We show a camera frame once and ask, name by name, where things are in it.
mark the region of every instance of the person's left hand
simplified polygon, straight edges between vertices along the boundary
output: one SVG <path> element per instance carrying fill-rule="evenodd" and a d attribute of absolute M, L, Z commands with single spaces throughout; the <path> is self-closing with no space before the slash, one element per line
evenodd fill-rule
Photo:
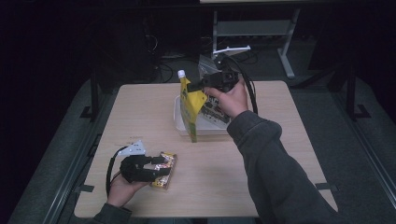
<path fill-rule="evenodd" d="M 111 183 L 107 203 L 116 207 L 123 207 L 134 197 L 138 190 L 148 184 L 149 182 L 129 183 L 122 175 L 117 175 Z"/>

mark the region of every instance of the hand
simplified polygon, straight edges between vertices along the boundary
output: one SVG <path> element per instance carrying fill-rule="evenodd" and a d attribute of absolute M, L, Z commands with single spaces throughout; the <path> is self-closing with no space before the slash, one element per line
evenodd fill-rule
<path fill-rule="evenodd" d="M 134 194 L 138 190 L 148 184 L 149 182 L 129 183 L 124 177 L 122 177 L 122 175 L 117 175 L 111 183 L 107 203 L 116 207 L 123 207 L 134 197 Z"/>
<path fill-rule="evenodd" d="M 248 110 L 248 95 L 245 90 L 245 82 L 242 78 L 228 92 L 222 92 L 215 88 L 205 88 L 205 92 L 219 100 L 221 110 L 232 119 Z"/>

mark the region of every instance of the wrapper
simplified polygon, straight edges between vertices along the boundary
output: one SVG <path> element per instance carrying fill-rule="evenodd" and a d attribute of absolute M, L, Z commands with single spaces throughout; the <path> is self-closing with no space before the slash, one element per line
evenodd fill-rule
<path fill-rule="evenodd" d="M 177 155 L 169 152 L 161 152 L 160 156 L 165 158 L 165 163 L 155 165 L 154 169 L 160 170 L 161 168 L 171 168 L 171 172 L 169 175 L 163 175 L 156 178 L 155 181 L 151 183 L 151 186 L 157 189 L 168 189 L 172 173 L 175 169 Z"/>

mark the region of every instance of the wooden table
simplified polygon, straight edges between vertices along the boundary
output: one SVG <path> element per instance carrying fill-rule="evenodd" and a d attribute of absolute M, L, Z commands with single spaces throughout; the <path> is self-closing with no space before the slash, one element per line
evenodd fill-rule
<path fill-rule="evenodd" d="M 257 81 L 261 117 L 283 128 L 281 141 L 313 183 L 326 183 L 304 125 L 282 81 Z M 173 121 L 179 84 L 125 85 L 120 88 L 75 209 L 77 217 L 93 217 L 106 202 L 106 169 L 120 147 L 142 140 L 148 156 L 173 152 L 178 161 L 168 190 L 144 187 L 125 207 L 134 217 L 256 217 L 248 193 L 242 157 L 228 135 L 199 136 L 192 143 L 181 136 Z M 113 173 L 120 168 L 117 158 Z M 329 189 L 321 190 L 337 206 Z"/>

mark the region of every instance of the bottle cap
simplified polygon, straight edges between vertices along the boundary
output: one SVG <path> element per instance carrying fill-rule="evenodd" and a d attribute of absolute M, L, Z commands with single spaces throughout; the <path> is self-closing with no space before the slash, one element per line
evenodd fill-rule
<path fill-rule="evenodd" d="M 177 74 L 178 74 L 178 78 L 182 78 L 182 77 L 186 76 L 186 74 L 184 73 L 184 70 L 178 70 Z"/>

